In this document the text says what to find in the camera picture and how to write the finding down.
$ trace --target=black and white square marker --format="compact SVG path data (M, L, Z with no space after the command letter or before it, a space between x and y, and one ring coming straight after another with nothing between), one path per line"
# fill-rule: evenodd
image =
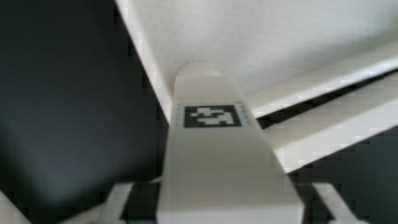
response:
M189 105L182 107L185 128L242 127L244 108L240 104L233 105Z

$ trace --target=white plastic part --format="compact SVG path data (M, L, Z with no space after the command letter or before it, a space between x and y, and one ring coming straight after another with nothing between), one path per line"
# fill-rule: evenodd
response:
M329 183L315 183L313 186L334 216L334 220L329 224L368 224L366 221L358 219L334 186Z
M2 192L0 192L0 223L2 224L31 224Z
M121 220L123 208L128 200L134 183L116 184L107 198L96 224L125 224Z
M265 129L285 171L366 140L398 124L398 73Z
M176 78L159 224L301 224L304 205L237 85L206 76L210 67L182 71L192 68L203 76ZM222 123L228 113L233 123ZM199 114L215 122L201 123Z
M398 67L397 0L118 0L171 119L192 61L237 80L260 117Z

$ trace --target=black surface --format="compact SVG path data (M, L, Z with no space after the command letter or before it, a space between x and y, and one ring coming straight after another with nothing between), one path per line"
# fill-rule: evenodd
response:
M160 183L139 183L128 195L121 219L128 224L157 224Z
M295 184L297 193L304 202L302 224L329 223L334 220L333 213L322 201L313 184Z
M361 220L398 220L398 127L290 173L295 183L333 183Z
M160 174L167 122L112 0L0 1L0 190L34 224Z

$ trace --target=white panel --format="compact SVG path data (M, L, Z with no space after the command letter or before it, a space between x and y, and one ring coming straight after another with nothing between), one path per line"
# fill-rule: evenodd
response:
M333 81L329 87L336 89L345 85L334 85L338 79L345 81L345 75L389 60L382 52L366 64L350 65L350 71L342 65L349 58L397 41L397 0L118 0L118 3L167 118L174 77L192 61L210 62L235 78L244 94L253 96L260 116L269 110L262 106L272 102L272 99L262 102L262 98L276 84L313 74L304 81L320 77ZM322 74L333 64L338 67L331 74ZM292 95L286 97L286 104L295 103Z
M285 171L368 139L398 124L398 74L265 129Z
M302 202L233 81L222 76L182 76L174 94L159 223L299 224ZM183 110L199 105L206 111L233 113L235 104L244 108L247 126L203 124L199 117L190 117L199 110ZM233 122L244 123L238 116Z
M0 192L0 223L31 224L2 192Z

